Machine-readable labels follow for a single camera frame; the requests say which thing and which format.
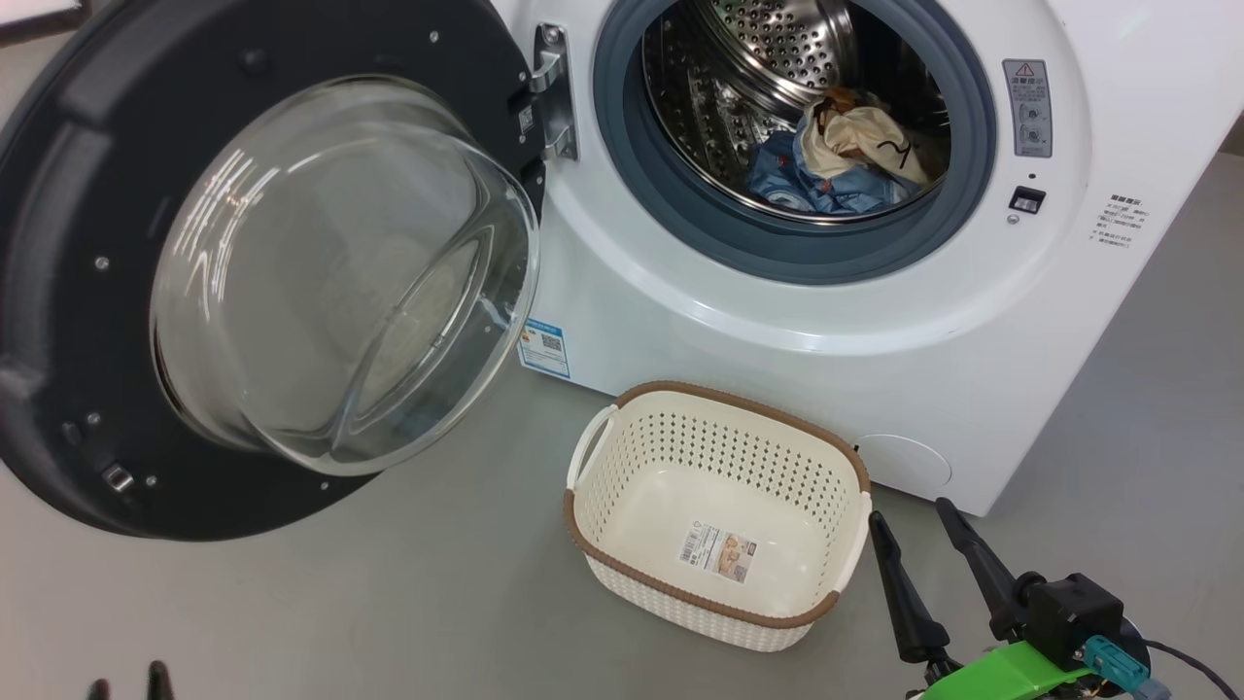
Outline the blue energy label sticker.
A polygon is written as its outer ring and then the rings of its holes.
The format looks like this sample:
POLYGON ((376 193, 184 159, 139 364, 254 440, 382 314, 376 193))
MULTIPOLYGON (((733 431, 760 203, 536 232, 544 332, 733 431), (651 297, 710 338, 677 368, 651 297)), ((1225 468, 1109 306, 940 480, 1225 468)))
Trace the blue energy label sticker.
POLYGON ((526 320, 519 338, 519 361, 529 371, 540 371, 570 380, 564 331, 555 325, 526 320))

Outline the white front-load washing machine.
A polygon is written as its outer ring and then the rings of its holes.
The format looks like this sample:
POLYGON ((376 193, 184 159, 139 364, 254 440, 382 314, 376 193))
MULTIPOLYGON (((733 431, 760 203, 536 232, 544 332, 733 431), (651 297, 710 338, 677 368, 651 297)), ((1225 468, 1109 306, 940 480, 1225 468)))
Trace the white front-load washing machine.
POLYGON ((843 285, 728 267, 661 228, 600 132, 593 58, 618 0, 491 0, 534 58, 569 31, 578 160, 547 177, 532 320, 570 380, 620 395, 671 378, 746 395, 855 443, 913 438, 938 497, 988 513, 1244 112, 1244 0, 945 0, 982 57, 998 150, 982 203, 919 262, 843 285), (1004 58, 1042 58, 1052 158, 1018 157, 1004 58), (1016 187, 1040 213, 1008 208, 1016 187))

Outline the grey warning sticker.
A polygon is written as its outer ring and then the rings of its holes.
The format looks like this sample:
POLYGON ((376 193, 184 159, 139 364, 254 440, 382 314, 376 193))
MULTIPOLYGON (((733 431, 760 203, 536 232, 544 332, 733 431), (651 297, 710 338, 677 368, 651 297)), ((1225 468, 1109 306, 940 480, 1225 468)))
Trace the grey warning sticker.
POLYGON ((1042 58, 1004 58, 1018 157, 1052 158, 1052 90, 1042 58))

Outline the blue and cream garment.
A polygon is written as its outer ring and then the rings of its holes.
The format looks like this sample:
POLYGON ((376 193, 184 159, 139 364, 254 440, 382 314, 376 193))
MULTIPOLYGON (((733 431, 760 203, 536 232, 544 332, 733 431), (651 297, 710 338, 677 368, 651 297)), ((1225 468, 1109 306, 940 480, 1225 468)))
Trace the blue and cream garment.
POLYGON ((945 142, 899 124, 875 94, 832 88, 754 148, 745 184, 778 211, 872 216, 931 190, 948 158, 945 142))

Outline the cream laundry basket brown rim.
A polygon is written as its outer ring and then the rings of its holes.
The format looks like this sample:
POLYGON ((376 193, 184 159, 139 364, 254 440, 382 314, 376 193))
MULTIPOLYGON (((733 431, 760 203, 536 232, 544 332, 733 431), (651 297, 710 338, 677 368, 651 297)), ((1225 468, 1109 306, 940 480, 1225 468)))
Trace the cream laundry basket brown rim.
POLYGON ((637 385, 592 418, 566 474, 564 521, 600 584, 753 652, 795 647, 843 597, 875 509, 842 438, 702 385, 637 385), (678 561, 693 521, 759 543, 743 584, 678 561))

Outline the dark framed white board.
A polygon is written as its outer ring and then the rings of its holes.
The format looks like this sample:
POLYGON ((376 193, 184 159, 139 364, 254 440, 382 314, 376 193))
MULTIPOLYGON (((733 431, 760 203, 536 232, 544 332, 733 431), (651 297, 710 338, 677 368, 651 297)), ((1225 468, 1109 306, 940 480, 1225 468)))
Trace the dark framed white board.
POLYGON ((0 0, 0 48, 80 29, 92 0, 0 0))

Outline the round white filter cover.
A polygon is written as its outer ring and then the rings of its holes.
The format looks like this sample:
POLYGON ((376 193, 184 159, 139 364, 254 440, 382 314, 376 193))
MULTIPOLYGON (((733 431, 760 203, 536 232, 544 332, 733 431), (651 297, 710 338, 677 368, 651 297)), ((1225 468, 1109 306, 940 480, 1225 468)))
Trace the round white filter cover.
POLYGON ((950 482, 952 469, 928 444, 909 436, 871 434, 853 441, 872 482, 907 495, 934 500, 950 482))

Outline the washing machine door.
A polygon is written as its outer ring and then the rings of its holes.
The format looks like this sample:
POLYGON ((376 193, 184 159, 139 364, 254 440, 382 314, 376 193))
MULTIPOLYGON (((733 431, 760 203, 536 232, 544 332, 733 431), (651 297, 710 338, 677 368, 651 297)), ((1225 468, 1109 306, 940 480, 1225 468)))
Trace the washing machine door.
POLYGON ((494 0, 112 0, 0 134, 0 463, 209 542, 430 448, 532 310, 542 88, 494 0))

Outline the basket product label sticker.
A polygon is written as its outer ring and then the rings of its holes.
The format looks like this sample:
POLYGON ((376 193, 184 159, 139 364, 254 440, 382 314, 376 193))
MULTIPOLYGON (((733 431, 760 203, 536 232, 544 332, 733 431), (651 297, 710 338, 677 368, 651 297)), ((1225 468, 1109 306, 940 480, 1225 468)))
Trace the basket product label sticker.
POLYGON ((697 569, 743 584, 749 577, 759 543, 714 523, 693 521, 680 545, 678 561, 697 569))

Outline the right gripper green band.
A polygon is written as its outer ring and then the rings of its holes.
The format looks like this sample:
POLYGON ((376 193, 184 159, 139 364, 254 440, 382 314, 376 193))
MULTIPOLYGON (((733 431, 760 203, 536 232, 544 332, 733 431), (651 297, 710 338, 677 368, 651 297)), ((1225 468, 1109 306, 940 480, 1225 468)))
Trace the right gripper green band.
MULTIPOLYGON (((1084 665, 1064 670, 1023 642, 1026 610, 1015 598, 1015 577, 979 536, 950 499, 937 499, 935 510, 952 548, 958 550, 977 579, 989 609, 989 629, 1000 647, 926 688, 918 700, 1037 700, 1054 688, 1088 675, 1084 665)), ((929 614, 902 562, 902 550, 883 513, 868 515, 868 532, 889 612, 899 659, 911 664, 948 664, 950 634, 929 614)))

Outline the stainless steel washer drum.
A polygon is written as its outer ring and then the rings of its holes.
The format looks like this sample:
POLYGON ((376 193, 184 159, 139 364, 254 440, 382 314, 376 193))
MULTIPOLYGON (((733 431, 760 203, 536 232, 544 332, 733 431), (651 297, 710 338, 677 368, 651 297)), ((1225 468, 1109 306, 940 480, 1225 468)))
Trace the stainless steel washer drum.
POLYGON ((826 91, 868 92, 901 126, 948 145, 950 111, 919 53, 858 0, 675 0, 641 39, 641 75, 671 145, 717 191, 766 216, 832 226, 746 191, 756 145, 791 131, 826 91))

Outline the grey rubber door gasket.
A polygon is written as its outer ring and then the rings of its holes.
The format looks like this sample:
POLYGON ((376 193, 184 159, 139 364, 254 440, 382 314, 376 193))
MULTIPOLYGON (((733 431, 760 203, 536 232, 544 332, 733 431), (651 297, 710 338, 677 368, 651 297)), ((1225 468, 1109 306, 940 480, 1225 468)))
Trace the grey rubber door gasket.
POLYGON ((675 0, 618 0, 605 14, 593 98, 610 159, 644 213, 719 264, 773 282, 843 285, 897 274, 937 251, 982 203, 998 150, 998 106, 982 53, 945 0, 858 0, 898 31, 931 71, 950 114, 950 160, 938 190, 883 218, 817 226, 751 211, 680 159, 652 109, 641 39, 675 0))

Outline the metal door hinge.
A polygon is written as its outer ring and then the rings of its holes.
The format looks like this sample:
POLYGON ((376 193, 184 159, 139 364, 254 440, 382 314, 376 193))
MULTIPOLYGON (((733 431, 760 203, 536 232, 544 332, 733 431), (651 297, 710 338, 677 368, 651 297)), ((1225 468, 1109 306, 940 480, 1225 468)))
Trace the metal door hinge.
POLYGON ((569 31, 556 22, 539 22, 534 40, 535 67, 530 88, 542 114, 542 159, 578 160, 573 80, 569 31))

